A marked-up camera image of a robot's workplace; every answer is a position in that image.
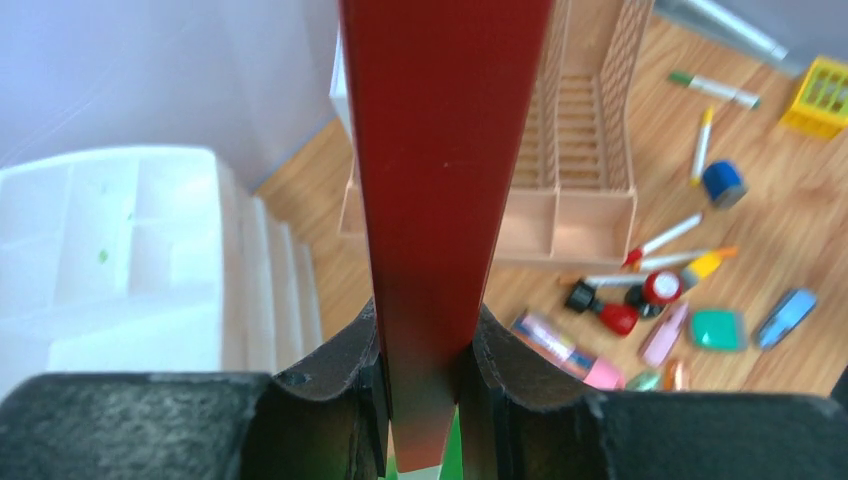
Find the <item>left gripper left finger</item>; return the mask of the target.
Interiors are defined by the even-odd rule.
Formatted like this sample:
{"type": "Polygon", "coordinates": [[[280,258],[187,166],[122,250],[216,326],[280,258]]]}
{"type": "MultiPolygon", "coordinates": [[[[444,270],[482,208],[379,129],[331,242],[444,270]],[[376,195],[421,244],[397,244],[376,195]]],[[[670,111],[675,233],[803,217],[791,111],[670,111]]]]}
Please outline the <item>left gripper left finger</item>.
{"type": "Polygon", "coordinates": [[[374,479],[387,402],[367,303],[268,373],[43,374],[1,404],[5,479],[374,479]]]}

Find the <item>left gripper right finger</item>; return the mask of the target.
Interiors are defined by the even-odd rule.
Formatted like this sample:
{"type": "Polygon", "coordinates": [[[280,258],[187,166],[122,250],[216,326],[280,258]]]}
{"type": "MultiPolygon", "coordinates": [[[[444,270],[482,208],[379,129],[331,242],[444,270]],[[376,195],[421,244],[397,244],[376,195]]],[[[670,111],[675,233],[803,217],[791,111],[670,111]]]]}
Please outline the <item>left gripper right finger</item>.
{"type": "Polygon", "coordinates": [[[802,394],[600,391],[482,309],[459,402],[468,479],[843,479],[847,413],[802,394]]]}

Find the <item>green folder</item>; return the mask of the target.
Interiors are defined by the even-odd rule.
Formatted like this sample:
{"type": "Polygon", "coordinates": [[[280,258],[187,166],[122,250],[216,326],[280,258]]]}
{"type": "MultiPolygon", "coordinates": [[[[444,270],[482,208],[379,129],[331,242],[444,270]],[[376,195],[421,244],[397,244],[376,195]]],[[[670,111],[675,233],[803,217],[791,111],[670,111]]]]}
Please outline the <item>green folder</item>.
{"type": "Polygon", "coordinates": [[[442,463],[439,466],[399,473],[396,459],[389,455],[386,463],[386,480],[462,480],[462,444],[459,409],[456,409],[450,433],[446,442],[442,463]]]}

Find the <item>pink plastic file organizer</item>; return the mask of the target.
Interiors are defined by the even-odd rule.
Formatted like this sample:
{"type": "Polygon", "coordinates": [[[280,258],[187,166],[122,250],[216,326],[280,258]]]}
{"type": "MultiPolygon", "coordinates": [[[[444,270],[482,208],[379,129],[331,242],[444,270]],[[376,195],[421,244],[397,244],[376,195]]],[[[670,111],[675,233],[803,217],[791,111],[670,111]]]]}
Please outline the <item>pink plastic file organizer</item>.
{"type": "MultiPolygon", "coordinates": [[[[548,2],[491,264],[611,272],[630,251],[637,189],[628,99],[653,3],[548,2]]],[[[339,232],[368,252],[356,153],[339,232]]]]}

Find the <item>red folder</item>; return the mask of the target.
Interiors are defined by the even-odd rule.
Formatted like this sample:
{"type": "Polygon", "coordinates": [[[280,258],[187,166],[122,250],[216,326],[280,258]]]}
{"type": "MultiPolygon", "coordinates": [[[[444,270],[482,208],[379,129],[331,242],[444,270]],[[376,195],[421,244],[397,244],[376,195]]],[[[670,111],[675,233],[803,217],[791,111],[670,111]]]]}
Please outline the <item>red folder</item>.
{"type": "Polygon", "coordinates": [[[340,5],[403,473],[443,459],[551,10],[548,1],[340,5]]]}

